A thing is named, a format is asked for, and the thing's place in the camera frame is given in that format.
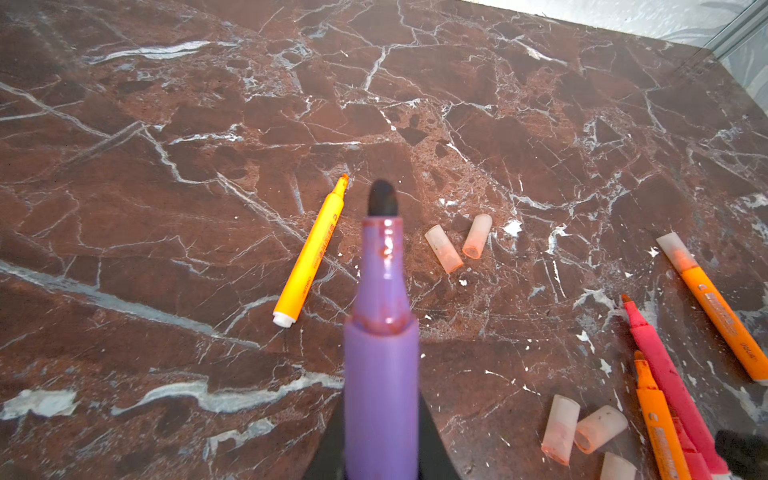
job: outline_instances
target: yellow marker barrel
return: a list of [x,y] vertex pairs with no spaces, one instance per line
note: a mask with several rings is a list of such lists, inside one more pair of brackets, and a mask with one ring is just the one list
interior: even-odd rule
[[664,392],[659,390],[648,362],[641,352],[636,352],[634,365],[637,368],[637,399],[643,410],[643,419],[648,428],[650,444],[654,447],[656,465],[662,480],[691,480],[688,464],[685,462],[683,447],[677,438]]
[[304,305],[307,294],[310,292],[315,274],[323,260],[323,255],[331,240],[336,222],[339,221],[341,210],[344,208],[344,192],[349,184],[349,177],[345,174],[336,182],[336,187],[328,194],[326,201],[317,214],[315,224],[310,235],[306,239],[304,248],[301,249],[299,259],[293,266],[288,282],[277,300],[274,318],[275,324],[288,328],[299,318],[299,312]]
[[696,300],[699,300],[699,304],[744,366],[746,373],[753,381],[768,386],[768,357],[717,291],[683,241],[675,232],[659,237],[656,241],[683,277]]

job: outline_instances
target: highlighter pen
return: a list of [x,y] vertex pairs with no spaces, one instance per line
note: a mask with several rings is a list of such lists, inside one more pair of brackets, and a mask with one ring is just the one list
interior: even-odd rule
[[654,447],[656,465],[662,480],[691,480],[685,455],[677,439],[672,415],[667,407],[664,393],[654,381],[650,367],[642,352],[634,353],[637,368],[637,399],[643,410],[643,419],[648,428],[650,444]]
[[310,235],[306,238],[304,248],[301,249],[296,265],[293,266],[283,292],[277,300],[277,305],[275,305],[272,321],[276,325],[288,328],[299,318],[301,307],[304,306],[304,300],[310,292],[317,269],[320,267],[320,262],[323,261],[326,248],[328,248],[328,242],[331,241],[333,229],[336,228],[336,222],[339,221],[339,215],[344,208],[344,192],[348,184],[349,176],[344,174],[336,182],[336,187],[328,194],[326,201],[323,202],[315,224],[310,230]]
[[419,321],[403,273],[392,185],[371,187],[360,283],[344,322],[344,457],[349,480],[419,476]]
[[690,397],[683,379],[677,373],[656,329],[645,321],[643,314],[629,296],[622,295],[621,299],[629,315],[630,331],[634,341],[645,355],[650,371],[667,397],[669,405],[680,416],[680,421],[690,440],[707,461],[710,472],[714,475],[727,475],[728,464],[715,451],[712,434],[704,423],[704,419],[701,418],[699,409]]
[[768,386],[768,357],[696,263],[677,233],[668,233],[656,241],[710,316],[717,331],[736,354],[750,378],[760,385]]
[[672,423],[677,433],[677,439],[680,440],[680,447],[683,448],[683,455],[685,455],[685,463],[688,465],[691,480],[712,480],[712,474],[707,467],[707,463],[704,461],[704,457],[701,456],[699,451],[696,450],[696,446],[688,438],[680,418],[674,410],[670,410],[670,414],[672,415]]

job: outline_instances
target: purple marker neck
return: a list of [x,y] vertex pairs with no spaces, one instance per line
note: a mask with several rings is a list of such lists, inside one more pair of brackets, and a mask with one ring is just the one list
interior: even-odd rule
[[402,257],[402,218],[364,218],[360,284],[353,322],[369,333],[395,335],[414,320]]

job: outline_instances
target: brown marble table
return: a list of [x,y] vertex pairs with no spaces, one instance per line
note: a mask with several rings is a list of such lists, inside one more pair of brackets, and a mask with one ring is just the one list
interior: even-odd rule
[[[696,50],[446,0],[0,2],[3,478],[300,478],[343,384],[368,186],[406,225],[422,390],[464,478],[597,478],[552,396],[623,409],[657,478],[628,293],[713,431],[768,430],[654,238],[768,344],[768,120]],[[277,296],[336,178],[299,322]],[[422,235],[460,246],[448,276]]]

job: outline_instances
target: purple marker barrel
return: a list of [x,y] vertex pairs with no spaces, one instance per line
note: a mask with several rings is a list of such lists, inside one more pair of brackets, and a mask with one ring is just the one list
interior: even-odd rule
[[411,314],[402,254],[400,217],[362,221],[360,284],[344,325],[349,480],[419,474],[419,321]]

